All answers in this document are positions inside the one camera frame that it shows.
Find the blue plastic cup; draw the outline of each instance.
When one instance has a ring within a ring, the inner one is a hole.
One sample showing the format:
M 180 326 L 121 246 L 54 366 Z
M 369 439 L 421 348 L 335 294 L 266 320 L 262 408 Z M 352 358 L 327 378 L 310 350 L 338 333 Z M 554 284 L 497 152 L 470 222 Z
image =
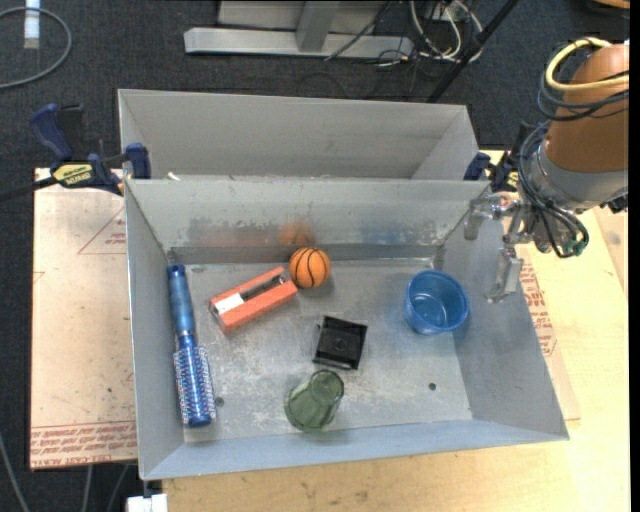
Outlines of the blue plastic cup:
M 437 270 L 425 270 L 407 284 L 404 317 L 420 334 L 439 334 L 462 325 L 469 299 L 460 283 Z

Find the dark gray carpet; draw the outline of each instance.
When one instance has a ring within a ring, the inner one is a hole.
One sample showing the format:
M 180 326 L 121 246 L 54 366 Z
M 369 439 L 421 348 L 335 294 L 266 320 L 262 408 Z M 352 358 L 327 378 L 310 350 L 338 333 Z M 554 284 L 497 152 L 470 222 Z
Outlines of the dark gray carpet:
M 480 0 L 483 23 L 504 0 Z M 0 11 L 24 5 L 0 0 Z M 537 78 L 554 46 L 584 35 L 611 41 L 629 37 L 629 21 L 598 14 L 583 0 L 521 0 L 441 102 L 466 104 L 481 147 L 508 147 L 521 120 L 537 121 Z M 182 35 L 213 23 L 215 2 L 130 0 L 43 0 L 42 6 L 70 26 L 73 50 L 55 73 L 35 83 L 0 90 L 0 186 L 25 185 L 31 170 L 52 163 L 28 126 L 43 105 L 85 105 L 87 138 L 102 138 L 107 154 L 117 152 L 118 88 L 235 92 L 284 96 L 425 101 L 445 71 L 424 63 L 419 71 L 400 66 L 377 71 L 371 64 L 336 59 L 189 56 Z M 406 2 L 389 9 L 378 31 L 402 30 Z M 26 77 L 55 61 L 64 49 L 62 29 L 41 21 L 40 52 L 22 49 L 22 16 L 0 19 L 0 83 Z M 17 478 L 33 511 L 79 510 L 86 470 L 32 473 L 27 467 L 33 200 L 24 196 L 0 204 L 0 431 Z M 103 511 L 121 472 L 97 466 L 89 510 Z M 130 471 L 122 496 L 140 494 Z M 4 467 L 0 467 L 0 510 L 19 510 Z

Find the basketball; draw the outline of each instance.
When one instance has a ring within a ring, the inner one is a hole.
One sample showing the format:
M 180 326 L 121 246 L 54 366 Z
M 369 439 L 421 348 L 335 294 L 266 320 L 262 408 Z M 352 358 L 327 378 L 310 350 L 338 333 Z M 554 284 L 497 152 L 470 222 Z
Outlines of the basketball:
M 300 288 L 315 288 L 329 278 L 331 261 L 327 254 L 315 247 L 303 247 L 289 260 L 291 279 Z

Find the hairbrush handle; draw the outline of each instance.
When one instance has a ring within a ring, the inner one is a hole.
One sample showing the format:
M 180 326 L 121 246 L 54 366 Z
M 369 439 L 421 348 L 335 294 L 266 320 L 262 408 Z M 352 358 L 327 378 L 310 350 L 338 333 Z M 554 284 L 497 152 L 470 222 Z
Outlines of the hairbrush handle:
M 167 274 L 171 316 L 178 338 L 178 350 L 173 355 L 173 363 L 182 423 L 191 427 L 208 425 L 216 417 L 213 385 L 207 354 L 198 346 L 184 265 L 169 265 Z

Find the translucent green cup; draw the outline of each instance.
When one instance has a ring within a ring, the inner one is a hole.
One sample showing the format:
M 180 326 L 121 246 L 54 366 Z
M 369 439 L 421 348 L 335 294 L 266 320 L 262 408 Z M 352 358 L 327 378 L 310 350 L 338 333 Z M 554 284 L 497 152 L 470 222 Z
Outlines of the translucent green cup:
M 338 374 L 320 370 L 289 391 L 284 410 L 294 427 L 317 432 L 333 421 L 343 395 L 344 383 Z

